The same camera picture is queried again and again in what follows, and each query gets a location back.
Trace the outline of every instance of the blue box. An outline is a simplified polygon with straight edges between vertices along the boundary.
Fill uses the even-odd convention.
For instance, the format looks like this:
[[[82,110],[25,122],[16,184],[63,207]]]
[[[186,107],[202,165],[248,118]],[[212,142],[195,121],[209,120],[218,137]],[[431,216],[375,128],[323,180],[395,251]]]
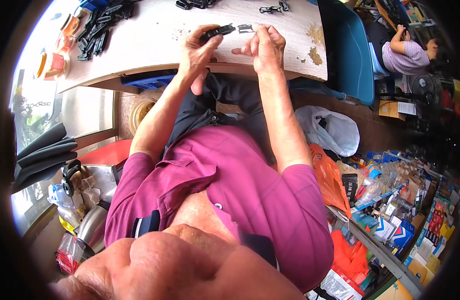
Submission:
[[[398,248],[398,252],[396,253],[397,257],[400,255],[403,248],[405,248],[405,246],[410,242],[414,235],[415,226],[411,225],[405,220],[402,220],[402,223],[400,226],[398,226],[395,233],[393,234],[393,237],[390,239],[392,244]]]

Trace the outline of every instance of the kettle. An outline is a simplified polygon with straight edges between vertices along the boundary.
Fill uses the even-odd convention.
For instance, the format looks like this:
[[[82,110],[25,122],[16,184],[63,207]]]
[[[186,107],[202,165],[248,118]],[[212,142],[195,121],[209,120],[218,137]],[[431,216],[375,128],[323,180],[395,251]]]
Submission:
[[[91,249],[94,254],[105,248],[103,237],[109,208],[109,202],[100,201],[90,209],[80,224],[77,240],[83,242],[86,248]]]

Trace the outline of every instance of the red plastic bag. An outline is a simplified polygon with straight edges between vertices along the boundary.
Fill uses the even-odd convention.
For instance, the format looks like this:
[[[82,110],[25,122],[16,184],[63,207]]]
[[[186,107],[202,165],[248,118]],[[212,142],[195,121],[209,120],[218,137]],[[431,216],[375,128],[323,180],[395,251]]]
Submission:
[[[313,168],[323,196],[323,202],[340,209],[350,219],[350,203],[348,203],[345,194],[340,170],[335,162],[325,154],[322,147],[315,143],[308,145],[308,147],[313,158]]]
[[[367,247],[360,241],[350,247],[342,235],[335,230],[331,233],[335,247],[333,266],[338,268],[358,286],[368,275]]]

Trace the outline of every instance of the glass jar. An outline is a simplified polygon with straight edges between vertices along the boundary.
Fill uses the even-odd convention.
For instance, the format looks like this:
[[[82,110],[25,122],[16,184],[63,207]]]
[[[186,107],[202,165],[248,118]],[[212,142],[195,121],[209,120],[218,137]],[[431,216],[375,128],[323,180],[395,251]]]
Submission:
[[[59,53],[42,53],[40,65],[36,71],[36,78],[43,80],[55,80],[61,77],[68,68],[68,59]]]

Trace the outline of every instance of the white plastic bag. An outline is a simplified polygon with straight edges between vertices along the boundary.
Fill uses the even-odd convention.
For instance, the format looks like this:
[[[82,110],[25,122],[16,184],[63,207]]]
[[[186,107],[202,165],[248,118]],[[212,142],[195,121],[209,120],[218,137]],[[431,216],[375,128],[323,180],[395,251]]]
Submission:
[[[320,106],[303,106],[295,111],[308,143],[350,157],[357,152],[360,134],[357,123],[349,117]],[[326,127],[318,123],[324,118]]]

